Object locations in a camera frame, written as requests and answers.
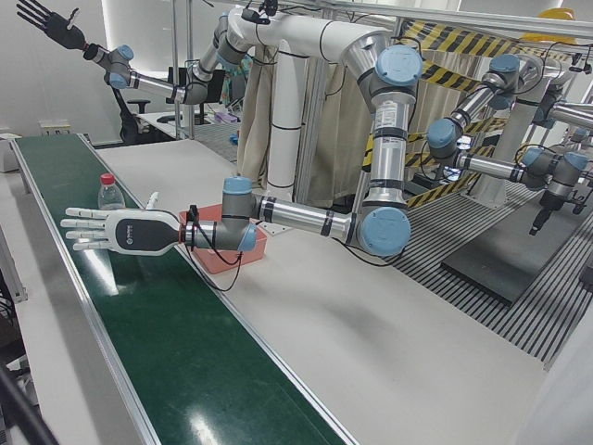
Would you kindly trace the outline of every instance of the plastic bottle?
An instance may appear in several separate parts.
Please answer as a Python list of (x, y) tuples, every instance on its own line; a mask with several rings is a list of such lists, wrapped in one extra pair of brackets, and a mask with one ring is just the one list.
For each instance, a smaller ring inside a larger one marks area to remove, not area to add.
[(98, 204), (100, 210), (125, 209), (126, 203), (119, 187), (115, 184), (112, 173), (101, 175), (101, 189), (99, 190)]

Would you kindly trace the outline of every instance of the metal grating floor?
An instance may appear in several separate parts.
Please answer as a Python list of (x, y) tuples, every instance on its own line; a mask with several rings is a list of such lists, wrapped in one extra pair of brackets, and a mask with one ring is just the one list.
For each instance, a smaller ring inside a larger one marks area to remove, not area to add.
[(412, 210), (414, 231), (410, 245), (395, 267), (515, 346), (550, 364), (592, 298), (580, 286), (578, 274), (593, 250), (593, 214), (510, 308), (439, 266), (447, 255), (516, 210), (533, 193), (520, 184), (508, 183), (507, 195), (508, 204), (496, 210), (459, 194)]

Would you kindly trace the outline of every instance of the blue joint cap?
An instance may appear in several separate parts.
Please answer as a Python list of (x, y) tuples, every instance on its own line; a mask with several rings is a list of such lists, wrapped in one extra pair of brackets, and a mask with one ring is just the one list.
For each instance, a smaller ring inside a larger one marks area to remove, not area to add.
[(253, 250), (256, 248), (256, 241), (258, 240), (258, 227), (250, 222), (245, 234), (243, 235), (243, 239), (239, 243), (237, 250), (242, 252), (248, 252), (249, 250)]
[(360, 225), (360, 244), (372, 255), (397, 255), (410, 241), (411, 227), (406, 214), (393, 207), (369, 213)]
[(535, 147), (535, 146), (527, 148), (527, 151), (525, 152), (523, 159), (521, 159), (521, 162), (523, 163), (523, 165), (525, 167), (529, 167), (531, 164), (533, 164), (537, 160), (537, 158), (539, 158), (541, 156), (541, 154), (543, 152), (544, 152), (543, 148), (539, 148), (539, 147)]
[(251, 180), (244, 176), (226, 178), (222, 193), (226, 195), (247, 195), (251, 193)]
[(534, 116), (533, 123), (542, 122), (546, 117), (544, 110), (541, 107), (537, 107), (536, 115)]
[(439, 119), (431, 123), (426, 134), (428, 146), (431, 148), (445, 148), (457, 141), (457, 127), (449, 119)]
[(121, 56), (128, 61), (133, 59), (133, 51), (126, 44), (123, 44), (122, 46), (118, 46), (118, 53), (120, 53)]
[(583, 171), (589, 161), (587, 156), (581, 155), (580, 153), (575, 153), (573, 151), (565, 153), (564, 158), (568, 161), (569, 164), (571, 164), (579, 171)]
[(497, 72), (515, 72), (519, 70), (519, 58), (512, 54), (503, 54), (490, 60), (490, 69)]
[(415, 49), (396, 44), (379, 55), (374, 70), (383, 82), (394, 86), (413, 86), (423, 73), (423, 60)]
[(577, 134), (579, 136), (583, 136), (583, 137), (588, 137), (589, 136), (590, 131), (586, 128), (582, 128), (582, 127), (578, 127), (576, 130), (574, 130), (574, 134)]
[(488, 105), (495, 110), (502, 110), (510, 108), (514, 102), (513, 95), (495, 95), (492, 97)]
[(125, 90), (128, 87), (128, 81), (126, 81), (121, 74), (118, 74), (117, 72), (110, 72), (109, 85), (114, 87), (116, 90)]

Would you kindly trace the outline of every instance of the electrical outlet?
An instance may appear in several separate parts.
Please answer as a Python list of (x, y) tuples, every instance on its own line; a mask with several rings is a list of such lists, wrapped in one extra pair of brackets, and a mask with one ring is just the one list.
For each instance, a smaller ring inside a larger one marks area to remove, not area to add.
[(52, 134), (69, 134), (70, 124), (66, 120), (58, 121), (39, 121), (39, 128), (42, 136), (49, 136)]

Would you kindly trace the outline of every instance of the robotic arm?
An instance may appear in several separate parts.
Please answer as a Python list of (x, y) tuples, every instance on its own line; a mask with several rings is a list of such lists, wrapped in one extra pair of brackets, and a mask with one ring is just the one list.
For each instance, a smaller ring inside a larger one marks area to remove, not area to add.
[(218, 63), (225, 67), (238, 64), (247, 49), (257, 43), (280, 46), (282, 41), (289, 41), (298, 55), (344, 64), (375, 114), (375, 160), (361, 214), (337, 214), (275, 197), (256, 197), (250, 180), (228, 178), (223, 187), (221, 222), (201, 222), (193, 215), (180, 225), (173, 215), (158, 210), (70, 209), (69, 216), (84, 219), (67, 219), (62, 225), (92, 232), (70, 231), (69, 237), (79, 240), (75, 249), (109, 248), (120, 253), (160, 255), (184, 243), (197, 248), (250, 250), (255, 246), (256, 228), (249, 218), (331, 236), (379, 256), (398, 254), (408, 243), (410, 223), (402, 195), (404, 157), (409, 113), (423, 62), (416, 51), (403, 44), (388, 47), (387, 30), (280, 13), (257, 27), (260, 23), (246, 18), (249, 9), (233, 9), (220, 18), (210, 48), (190, 70), (187, 86), (181, 87), (134, 71), (129, 47), (107, 51), (87, 44), (71, 20), (49, 11), (37, 0), (19, 1), (21, 17), (62, 46), (82, 50), (84, 58), (101, 66), (108, 82), (117, 88), (139, 88), (197, 104), (206, 97), (208, 81)]
[(19, 0), (17, 8), (19, 17), (44, 32), (53, 41), (66, 49), (83, 51), (86, 60), (93, 61), (105, 70), (105, 80), (110, 86), (117, 89), (139, 89), (187, 105), (200, 104), (206, 100), (208, 82), (219, 62), (226, 67), (238, 65), (251, 46), (244, 42), (231, 43), (227, 36), (228, 18), (220, 17), (208, 51), (188, 72), (186, 86), (182, 87), (135, 71), (130, 66), (133, 51), (127, 45), (108, 51), (99, 44), (87, 43), (84, 33), (73, 25), (78, 8), (72, 11), (69, 19), (50, 11), (37, 0)]
[(446, 166), (522, 183), (532, 190), (546, 188), (539, 201), (543, 209), (537, 214), (530, 235), (537, 234), (553, 211), (572, 201), (570, 196), (587, 165), (587, 157), (574, 152), (556, 155), (543, 148), (532, 147), (525, 153), (521, 166), (463, 152), (457, 148), (457, 140), (481, 108), (486, 105), (494, 109), (507, 108), (518, 85), (521, 89), (529, 89), (533, 82), (538, 82), (538, 78), (533, 76), (529, 59), (521, 67), (517, 56), (495, 57), (490, 63), (490, 71), (483, 77), (482, 85), (449, 118), (434, 122), (427, 135), (431, 155)]

